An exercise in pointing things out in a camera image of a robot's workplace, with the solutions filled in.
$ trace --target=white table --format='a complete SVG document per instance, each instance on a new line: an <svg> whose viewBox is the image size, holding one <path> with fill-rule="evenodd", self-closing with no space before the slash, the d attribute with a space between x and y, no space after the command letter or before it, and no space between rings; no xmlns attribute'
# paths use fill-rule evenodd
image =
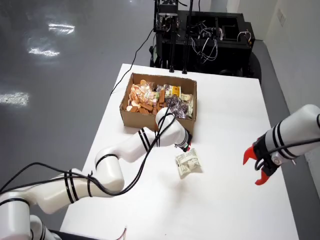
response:
<svg viewBox="0 0 320 240"><path fill-rule="evenodd" d="M123 64L117 81L129 69ZM139 182L127 194L84 198L70 205L60 231L115 240L127 226L127 240L297 240L298 234L281 168L262 186L245 150L269 128L257 79L201 74L134 65L131 72L197 81L197 120L191 147L203 173L180 179L174 146L154 148ZM119 105L127 74L112 94L83 167L95 169L97 152L138 131L124 127ZM120 160L129 184L142 159Z"/></svg>

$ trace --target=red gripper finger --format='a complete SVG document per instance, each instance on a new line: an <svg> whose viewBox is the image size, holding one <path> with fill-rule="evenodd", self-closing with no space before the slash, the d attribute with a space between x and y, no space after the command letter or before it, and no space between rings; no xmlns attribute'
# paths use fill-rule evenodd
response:
<svg viewBox="0 0 320 240"><path fill-rule="evenodd" d="M246 162L248 161L248 159L254 159L257 160L257 156L254 152L254 146L249 147L243 155L243 165L246 164Z"/></svg>
<svg viewBox="0 0 320 240"><path fill-rule="evenodd" d="M269 179L269 176L267 176L264 171L261 171L261 179L258 179L257 181L255 181L255 184L260 186L264 184L266 181L268 181L268 179Z"/></svg>

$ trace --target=wire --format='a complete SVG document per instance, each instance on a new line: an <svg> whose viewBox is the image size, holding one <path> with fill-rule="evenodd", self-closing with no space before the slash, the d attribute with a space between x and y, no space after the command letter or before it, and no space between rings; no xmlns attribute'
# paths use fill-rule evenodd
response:
<svg viewBox="0 0 320 240"><path fill-rule="evenodd" d="M306 145L306 144L313 144L313 143L318 143L318 142L320 142L320 137L314 138L314 139L309 139L309 140L297 141L297 142L293 142L293 143L290 143L287 145L283 145L283 146L279 146L274 149L271 149L270 151L268 151L266 153L266 155L270 155L270 154L277 152L279 150L282 150L282 149L288 149L288 148L292 148L292 147L297 147L297 146Z"/></svg>
<svg viewBox="0 0 320 240"><path fill-rule="evenodd" d="M206 40L206 42L205 42L205 44L204 44L204 46L203 46L203 48L202 48L202 51L197 51L196 48L195 48L195 47L196 47L195 40L194 40L192 37L190 37L190 39L191 39L191 46L192 46L192 49L194 50L194 52L195 52L198 56L201 56L201 59L202 59L202 58L205 58L204 62L201 62L201 64L204 64L206 61L212 62L212 61L216 60L216 58L217 58L217 56L218 56L218 44L217 44L217 40L216 40L216 39L214 39L214 46L213 46L213 48L212 48L211 53L210 53L209 56L207 56L206 54L203 53L203 50L205 49L205 46L206 46L207 41L208 41L209 39ZM215 56L213 57L213 56L211 56L211 54L213 53L214 49L216 49L216 50L215 50Z"/></svg>
<svg viewBox="0 0 320 240"><path fill-rule="evenodd" d="M203 48L202 48L202 51L201 51L201 52L203 52L203 51L204 51L205 46L206 46L206 44L207 44L208 40L209 40L209 37L206 39L206 41L205 41L205 43L204 43L204 45L203 45Z"/></svg>
<svg viewBox="0 0 320 240"><path fill-rule="evenodd" d="M125 194L127 193L128 191L130 191L135 185L136 183L138 182L138 180L140 179L140 176L142 174L142 171L144 169L144 166L145 166L145 163L146 163L146 160L147 160L147 157L149 155L149 153L151 152L152 148L154 147L155 143L160 139L160 136L174 123L175 121L175 117L173 116L173 119L172 121L163 129L163 131L161 132L161 129L162 129L162 126L163 126L163 123L168 115L168 111L169 111L169 108L171 106L171 102L163 116L163 121L160 125L160 128L159 128L159 131L155 137L155 139L153 140L153 142L151 143L150 145L150 148L148 149L148 151L146 152L146 155L141 163L141 166L139 168L139 171L137 173L137 175L135 176L135 178L133 179L133 181L123 190L119 191L119 192L112 192L112 191L109 191L107 188L105 188L95 177L93 176L90 176L90 175L83 175L83 174L80 174L80 173L77 173L77 172L72 172L72 171L64 171L64 170L61 170L61 169L58 169L56 167L53 167L53 166L50 166L50 165L47 165L45 163L41 163L41 162L33 162L33 163L30 163L29 165L25 166L23 169L21 169L18 173L16 173L7 183L4 184L4 186L0 189L0 195L4 194L4 193L7 193L7 192L10 192L10 191L13 191L13 190L16 190L16 189L20 189L20 188L25 188L25 187L35 187L36 185L41 185L41 184L46 184L46 183L52 183L52 182L56 182L56 181L60 181L60 180L64 180L64 179L87 179L87 180L90 180L91 182L93 182L103 193L105 194L108 194L110 196L119 196L119 195L122 195L122 194ZM61 177L56 177L56 178L53 178L53 179L49 179L49 180L42 180L42 181L36 181L36 182L32 182L32 183L27 183L27 184L23 184L23 185L19 185L19 186L16 186L16 187L12 187L12 188L8 188L6 190L5 187L8 186L8 184L10 184L18 175L20 175L22 172L24 172L26 169L34 166L34 165L39 165L39 166L43 166L43 167L46 167L46 168L49 168L51 170L54 170L56 172L59 172L59 173L63 173L63 174L69 174L67 176L61 176Z"/></svg>
<svg viewBox="0 0 320 240"><path fill-rule="evenodd" d="M180 3L182 6L188 7L187 4L184 4L184 3L180 2L180 1L178 1L178 3Z"/></svg>
<svg viewBox="0 0 320 240"><path fill-rule="evenodd" d="M245 34L245 36L247 36L247 34L250 34L250 37L249 37L249 40L248 40L248 42L250 42L250 40L251 40L251 32L249 32L249 31L241 31L241 32L239 32L238 36L236 37L237 41L238 41L238 38L239 38L240 34Z"/></svg>
<svg viewBox="0 0 320 240"><path fill-rule="evenodd" d="M133 59L133 61L132 61L132 63L131 63L130 69L129 69L128 71L126 71L125 74L123 74L123 76L122 76L122 78L120 79L120 81L114 86L113 90L112 90L111 93L110 93L110 96L111 96L111 94L114 92L114 90L116 89L116 87L119 85L119 83L121 83L121 81L124 79L125 75L126 75L128 72L130 72L130 70L132 69L132 66L133 66L134 63L135 63L135 60L136 60L138 51L143 47L143 45L146 43L146 41L148 41L148 39L149 39L151 33L153 32L153 30L154 30L154 29L152 28L152 30L150 31L150 33L149 33L148 37L146 38L146 40L142 43L142 45L141 45L141 46L138 48L138 50L135 52L135 54L134 54L134 59Z"/></svg>
<svg viewBox="0 0 320 240"><path fill-rule="evenodd" d="M215 56L214 56L213 58L211 58L211 54L212 54L212 52L214 51L214 49L215 49ZM212 50L211 50L211 52L210 52L210 55L209 55L208 57L206 57L206 55L203 54L203 56L204 56L206 59L205 59L205 61L202 62L201 64L204 64L207 60L209 60L209 61L214 61L214 60L216 60L216 58L217 58L217 56L218 56L218 45L217 45L217 40L216 40L216 39L214 40L214 46L213 46L213 48L212 48Z"/></svg>
<svg viewBox="0 0 320 240"><path fill-rule="evenodd" d="M152 40L152 46L153 48L155 48L155 37L156 37L157 33L154 34L153 36L153 40Z"/></svg>
<svg viewBox="0 0 320 240"><path fill-rule="evenodd" d="M124 228L121 236L118 237L116 240L120 240L122 237L123 237L123 240L125 240L125 238L126 238L126 231L127 231L127 227Z"/></svg>

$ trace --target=gray floor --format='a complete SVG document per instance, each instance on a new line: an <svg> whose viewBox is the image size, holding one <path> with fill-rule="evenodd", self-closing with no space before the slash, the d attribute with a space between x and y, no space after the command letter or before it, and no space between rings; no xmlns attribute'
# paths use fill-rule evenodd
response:
<svg viewBox="0 0 320 240"><path fill-rule="evenodd" d="M0 0L0 96L21 93L15 103L0 97L0 185L34 161L65 170L83 167L121 64L131 63L153 27L153 3ZM152 38L136 64L149 64L151 44ZM289 111L266 46L256 41L253 51L274 125ZM300 239L318 239L320 201L305 159L282 169ZM12 185L55 175L34 167ZM66 209L53 215L31 211L58 230ZM261 218L264 211L261 206Z"/></svg>

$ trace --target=white wall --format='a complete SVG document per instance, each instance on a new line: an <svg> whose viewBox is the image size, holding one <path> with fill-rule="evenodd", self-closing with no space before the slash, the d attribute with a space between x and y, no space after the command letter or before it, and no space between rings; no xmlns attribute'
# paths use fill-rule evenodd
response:
<svg viewBox="0 0 320 240"><path fill-rule="evenodd" d="M228 13L242 13L251 22L255 38L265 40L277 0L228 0Z"/></svg>
<svg viewBox="0 0 320 240"><path fill-rule="evenodd" d="M278 8L286 16L283 27ZM319 0L278 0L275 6L265 43L291 113L305 104L320 107L319 23ZM320 149L306 158L320 195Z"/></svg>
<svg viewBox="0 0 320 240"><path fill-rule="evenodd" d="M226 11L228 13L237 13L239 9L240 0L228 0L226 4Z"/></svg>

